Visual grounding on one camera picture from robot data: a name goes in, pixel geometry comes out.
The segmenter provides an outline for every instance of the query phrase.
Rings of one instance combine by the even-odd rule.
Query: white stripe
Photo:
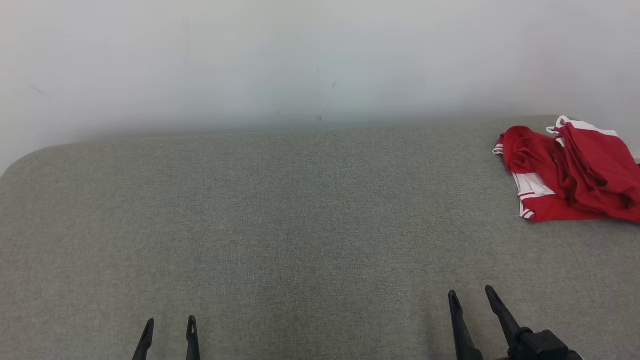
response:
[[[566,116],[559,117],[557,122],[556,122],[556,126],[555,127],[548,127],[547,128],[547,132],[550,133],[550,134],[559,134],[560,132],[557,129],[560,129],[561,127],[564,127],[567,124],[571,124],[571,125],[573,125],[573,127],[575,127],[576,129],[579,129],[579,130],[597,131],[597,132],[599,132],[600,134],[603,134],[603,135],[615,136],[616,138],[619,137],[618,133],[613,131],[613,130],[602,130],[602,129],[599,129],[599,128],[589,124],[588,122],[578,121],[578,120],[571,120]]]

